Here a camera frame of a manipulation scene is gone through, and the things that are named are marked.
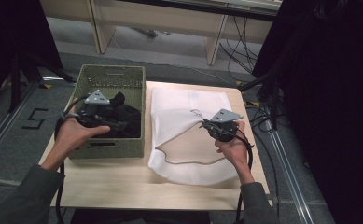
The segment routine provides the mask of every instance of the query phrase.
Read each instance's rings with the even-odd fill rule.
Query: right hand
[[[237,135],[247,141],[244,136],[244,122],[236,121],[236,123],[239,129]],[[255,181],[247,164],[247,148],[241,140],[233,138],[227,143],[216,140],[215,145],[218,147],[216,152],[223,153],[225,158],[233,164],[242,185]]]
[[[237,135],[241,138],[244,137],[244,122],[236,121],[239,131]],[[225,158],[228,159],[234,166],[239,163],[247,164],[247,148],[245,144],[237,138],[233,138],[230,142],[220,142],[216,140],[215,146],[219,149],[216,151],[218,153],[224,153]]]

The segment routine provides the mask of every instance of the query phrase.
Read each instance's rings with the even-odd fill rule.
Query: crate
[[[125,95],[125,105],[141,112],[140,138],[91,138],[84,148],[74,151],[70,159],[141,158],[144,156],[144,121],[146,108],[146,74],[141,66],[84,64],[71,99],[100,90],[108,99],[119,91]],[[76,111],[82,106],[76,105]]]

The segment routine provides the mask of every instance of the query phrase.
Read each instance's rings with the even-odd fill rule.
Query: gray sleeve
[[[244,223],[280,223],[274,209],[269,205],[262,184],[255,182],[241,186],[244,203]]]
[[[0,203],[0,223],[48,223],[50,202],[63,180],[64,175],[34,165]]]

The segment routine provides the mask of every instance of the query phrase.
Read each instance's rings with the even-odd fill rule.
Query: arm
[[[86,140],[108,131],[109,127],[88,129],[75,119],[67,119],[41,166],[34,165],[16,190],[0,203],[0,223],[48,223],[50,202],[64,179],[57,172],[60,165]]]
[[[244,133],[242,133],[244,123],[238,122],[238,127],[240,132],[237,134],[245,138]],[[244,203],[244,223],[280,223],[266,199],[262,185],[255,182],[254,177],[251,175],[244,143],[234,138],[228,143],[216,140],[215,145],[219,148],[217,152],[224,154],[239,176]]]

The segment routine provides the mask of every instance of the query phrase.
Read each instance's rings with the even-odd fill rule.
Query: black panel
[[[281,80],[287,113],[335,221],[363,223],[363,5],[311,25]],[[261,69],[276,57],[265,54]]]
[[[297,26],[307,16],[313,0],[284,0],[278,11],[278,18],[290,18],[291,21],[277,21],[272,24],[271,30],[260,51],[253,75],[261,77],[269,72],[281,50],[292,36]]]
[[[16,52],[28,52],[53,67],[63,67],[38,0],[0,1],[0,86]]]

